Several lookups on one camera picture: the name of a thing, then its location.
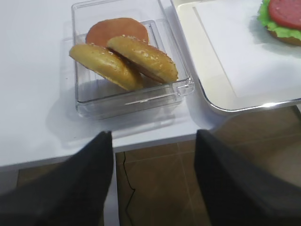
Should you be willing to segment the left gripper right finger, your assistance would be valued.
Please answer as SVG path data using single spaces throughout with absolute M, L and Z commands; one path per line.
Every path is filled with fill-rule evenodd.
M 301 224 L 301 189 L 256 167 L 207 130 L 196 133 L 194 170 L 211 225 Z

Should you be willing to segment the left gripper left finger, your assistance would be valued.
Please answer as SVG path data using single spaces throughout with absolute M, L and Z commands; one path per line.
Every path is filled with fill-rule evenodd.
M 54 170 L 0 197 L 2 226 L 97 226 L 113 175 L 111 132 Z

